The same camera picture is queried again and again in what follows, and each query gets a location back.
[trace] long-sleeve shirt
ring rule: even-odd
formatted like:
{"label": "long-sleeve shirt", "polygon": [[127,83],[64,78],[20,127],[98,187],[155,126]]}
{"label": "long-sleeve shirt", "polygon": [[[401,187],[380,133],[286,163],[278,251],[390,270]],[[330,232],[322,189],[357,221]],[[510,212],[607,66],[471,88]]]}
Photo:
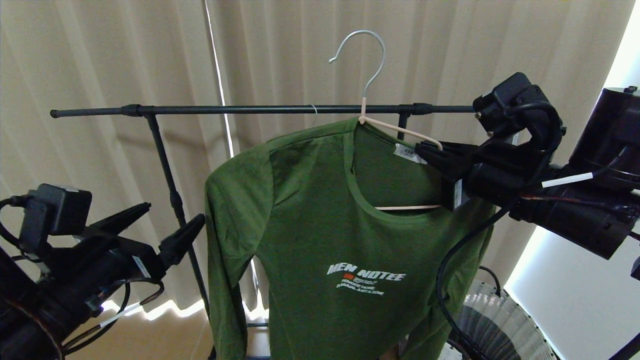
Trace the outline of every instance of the long-sleeve shirt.
{"label": "long-sleeve shirt", "polygon": [[[403,359],[436,359],[450,331],[435,281],[446,252],[494,207],[386,212],[438,204],[439,175],[394,154],[399,140],[357,119],[281,136],[222,164],[208,178],[209,293],[222,360],[246,355],[238,281],[264,265],[275,360],[376,359],[409,334]],[[456,311],[488,245],[468,243],[445,272]]]}

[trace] clothes hanger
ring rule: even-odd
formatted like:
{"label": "clothes hanger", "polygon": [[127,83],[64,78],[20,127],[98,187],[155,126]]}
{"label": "clothes hanger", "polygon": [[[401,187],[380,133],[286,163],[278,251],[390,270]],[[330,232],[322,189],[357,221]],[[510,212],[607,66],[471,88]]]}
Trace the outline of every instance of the clothes hanger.
{"label": "clothes hanger", "polygon": [[[387,124],[386,122],[382,122],[376,119],[372,119],[370,117],[367,116],[366,114],[366,109],[367,109],[367,90],[369,89],[369,85],[371,85],[371,83],[376,79],[376,77],[378,77],[378,74],[380,74],[380,72],[382,71],[382,66],[384,66],[385,64],[385,58],[387,55],[387,48],[385,47],[385,43],[384,41],[382,41],[382,38],[380,37],[380,35],[378,35],[377,33],[371,31],[371,30],[356,30],[352,33],[350,33],[349,35],[347,35],[346,38],[344,38],[344,40],[342,41],[342,43],[340,43],[340,46],[338,47],[338,51],[335,52],[335,56],[331,59],[329,59],[329,63],[333,63],[335,60],[338,59],[338,56],[340,55],[340,52],[342,51],[342,47],[344,46],[344,44],[347,42],[347,40],[349,40],[351,37],[358,35],[358,34],[369,34],[371,36],[373,36],[374,38],[376,38],[376,40],[378,41],[378,43],[380,43],[380,47],[382,47],[382,59],[380,61],[380,66],[378,67],[378,71],[376,71],[375,74],[373,74],[373,76],[371,77],[371,79],[369,79],[369,81],[367,82],[367,84],[364,86],[364,90],[362,92],[362,108],[360,110],[360,116],[358,117],[358,120],[360,121],[360,124],[364,124],[365,122],[368,122],[370,124],[374,124],[374,125],[378,125],[381,127],[386,127],[387,129],[391,129],[391,130],[395,130],[395,131],[399,131],[401,133],[405,133],[405,134],[409,134],[409,135],[413,135],[417,138],[429,141],[433,144],[435,144],[438,147],[438,150],[442,150],[442,144],[438,141],[435,140],[434,138],[430,138],[426,135],[420,134],[420,133],[416,133],[415,131],[411,131],[411,130],[407,130],[405,128],[402,127],[398,127],[398,126],[393,126],[390,124]],[[433,209],[433,208],[439,208],[441,205],[418,205],[418,206],[376,206],[376,209],[378,210],[418,210],[418,209]]]}

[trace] curtain fold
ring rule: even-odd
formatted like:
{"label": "curtain fold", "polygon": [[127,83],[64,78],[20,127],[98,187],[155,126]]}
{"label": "curtain fold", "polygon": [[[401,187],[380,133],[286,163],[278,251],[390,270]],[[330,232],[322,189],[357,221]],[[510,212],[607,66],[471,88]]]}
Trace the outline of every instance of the curtain fold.
{"label": "curtain fold", "polygon": [[[632,6],[631,0],[2,1],[0,195],[25,193],[44,182],[70,184],[93,192],[90,222],[149,201],[150,213],[124,236],[157,246],[178,224],[145,119],[54,120],[49,110],[219,105],[219,83],[232,105],[359,104],[380,63],[376,41],[360,35],[335,63],[328,59],[346,35],[363,28],[377,31],[387,45],[387,62],[369,89],[369,104],[469,105],[522,71],[542,87],[568,127],[556,156],[564,163],[598,97]],[[230,115],[228,125],[239,152],[348,117]],[[397,123],[397,115],[375,117]],[[191,218],[204,210],[206,177],[230,156],[225,119],[167,115],[158,121]],[[486,138],[469,114],[411,117],[409,128],[445,141]],[[17,233],[21,216],[7,209],[3,222]],[[484,265],[506,281],[532,229],[500,221]],[[205,282],[206,246],[202,233],[195,250]],[[268,285],[256,267],[255,275],[243,279],[251,309],[257,306],[255,284],[261,291]],[[200,298],[187,259],[169,271],[165,283],[163,299],[180,308]],[[151,291],[134,288],[135,299]],[[266,292],[262,295],[267,306]]]}

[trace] hanger bar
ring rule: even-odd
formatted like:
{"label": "hanger bar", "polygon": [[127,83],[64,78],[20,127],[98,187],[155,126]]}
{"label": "hanger bar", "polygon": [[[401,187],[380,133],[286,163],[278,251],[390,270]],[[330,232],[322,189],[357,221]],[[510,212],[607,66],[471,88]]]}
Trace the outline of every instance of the hanger bar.
{"label": "hanger bar", "polygon": [[[51,110],[52,118],[127,115],[196,115],[196,114],[359,114],[362,105],[295,105],[295,106],[143,106],[132,104],[121,108]],[[405,105],[367,105],[369,114],[427,115],[431,113],[474,113],[472,106],[437,106],[425,103]]]}

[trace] metal hook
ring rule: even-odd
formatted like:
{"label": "metal hook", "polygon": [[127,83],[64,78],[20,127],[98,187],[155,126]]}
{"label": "metal hook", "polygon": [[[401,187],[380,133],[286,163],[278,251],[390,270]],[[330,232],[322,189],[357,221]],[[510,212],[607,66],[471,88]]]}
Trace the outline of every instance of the metal hook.
{"label": "metal hook", "polygon": [[357,30],[350,33],[349,35],[347,35],[346,38],[344,38],[344,40],[338,47],[338,51],[335,52],[335,56],[329,59],[329,63],[333,63],[335,60],[337,60],[338,55],[340,55],[340,52],[342,51],[342,46],[344,46],[344,43],[346,43],[347,40],[349,40],[352,36],[357,34],[369,34],[373,36],[374,38],[376,38],[376,40],[380,43],[380,46],[382,47],[382,60],[380,61],[380,67],[378,67],[378,71],[376,71],[376,73],[373,74],[371,79],[369,79],[367,84],[364,86],[364,91],[362,92],[362,97],[367,97],[367,90],[369,89],[369,85],[371,85],[371,83],[376,79],[376,77],[378,77],[378,74],[382,71],[382,66],[384,66],[385,64],[385,57],[387,55],[387,48],[385,47],[385,43],[384,41],[382,41],[382,38],[380,37],[380,35],[378,35],[377,33],[371,30]]}

